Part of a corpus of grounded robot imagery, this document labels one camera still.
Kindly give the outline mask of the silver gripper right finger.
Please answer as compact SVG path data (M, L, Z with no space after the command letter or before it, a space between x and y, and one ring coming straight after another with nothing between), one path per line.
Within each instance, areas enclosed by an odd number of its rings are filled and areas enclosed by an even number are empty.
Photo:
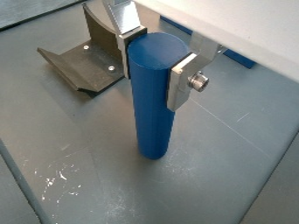
M167 108L175 111L188 100L192 90L201 92L209 79L203 75L203 68L225 51L225 48L197 32L191 34L191 52L172 66L169 72Z

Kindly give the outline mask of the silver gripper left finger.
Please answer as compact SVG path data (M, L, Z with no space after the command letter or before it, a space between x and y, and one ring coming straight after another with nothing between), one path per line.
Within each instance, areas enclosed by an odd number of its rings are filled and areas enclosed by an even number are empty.
M129 79L127 48L133 39L147 33L141 26L132 0L103 0L111 23L116 31L117 49L121 52L124 75Z

